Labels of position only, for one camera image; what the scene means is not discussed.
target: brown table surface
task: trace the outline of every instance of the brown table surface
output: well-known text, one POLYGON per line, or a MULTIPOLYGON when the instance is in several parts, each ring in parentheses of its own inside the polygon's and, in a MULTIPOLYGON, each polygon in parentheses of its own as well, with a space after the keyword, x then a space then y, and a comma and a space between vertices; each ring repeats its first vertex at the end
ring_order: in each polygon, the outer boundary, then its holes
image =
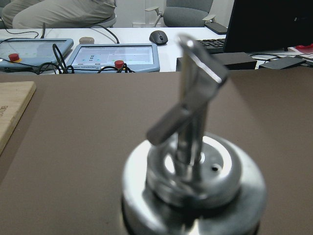
MULTIPOLYGON (((119 234, 129 153, 178 100, 178 72, 1 74, 37 90, 0 155, 0 234, 119 234)), ((232 71, 207 131, 260 167, 260 235, 313 234, 313 70, 232 71)))

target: gray office chair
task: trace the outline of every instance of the gray office chair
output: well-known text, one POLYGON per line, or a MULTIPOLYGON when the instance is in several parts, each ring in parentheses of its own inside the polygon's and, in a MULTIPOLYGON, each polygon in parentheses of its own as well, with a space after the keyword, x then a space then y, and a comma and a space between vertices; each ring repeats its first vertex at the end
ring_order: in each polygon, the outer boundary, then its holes
MULTIPOLYGON (((2 17, 2 10, 3 8, 9 4, 11 0, 0 0, 0 16, 2 17)), ((0 28, 4 28, 3 22, 0 21, 0 28)))
POLYGON ((116 14, 114 13, 109 18, 105 19, 102 22, 96 23, 96 24, 101 25, 104 28, 112 28, 115 23, 116 23, 116 14))
POLYGON ((215 15, 209 15, 213 0, 167 0, 164 12, 158 6, 145 11, 156 11, 158 21, 163 17, 167 27, 203 27, 204 23, 215 22, 215 15))

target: red emergency stop button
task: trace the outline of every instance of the red emergency stop button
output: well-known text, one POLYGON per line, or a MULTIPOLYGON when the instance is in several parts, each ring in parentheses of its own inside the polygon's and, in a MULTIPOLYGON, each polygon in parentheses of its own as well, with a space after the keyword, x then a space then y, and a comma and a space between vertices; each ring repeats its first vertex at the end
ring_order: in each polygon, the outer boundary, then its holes
POLYGON ((124 66, 124 61, 122 60, 117 60, 114 62, 114 66, 117 68, 117 69, 120 69, 124 66))
POLYGON ((17 53, 9 54, 9 59, 11 62, 19 62, 20 57, 17 53))

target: small hole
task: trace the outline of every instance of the small hole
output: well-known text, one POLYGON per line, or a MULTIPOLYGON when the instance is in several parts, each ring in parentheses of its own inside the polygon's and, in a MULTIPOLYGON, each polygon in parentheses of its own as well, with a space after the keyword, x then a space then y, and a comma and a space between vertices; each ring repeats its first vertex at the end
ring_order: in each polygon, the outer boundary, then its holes
POLYGON ((212 169, 212 171, 219 171, 221 169, 221 166, 218 164, 214 164, 214 165, 212 165, 211 169, 212 169))

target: wooden cutting board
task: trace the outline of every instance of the wooden cutting board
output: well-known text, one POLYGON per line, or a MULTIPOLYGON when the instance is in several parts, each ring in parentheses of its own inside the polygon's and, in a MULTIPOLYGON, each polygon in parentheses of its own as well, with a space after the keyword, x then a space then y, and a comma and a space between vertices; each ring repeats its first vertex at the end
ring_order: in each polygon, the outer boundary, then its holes
POLYGON ((0 154, 35 90, 34 82, 0 83, 0 154))

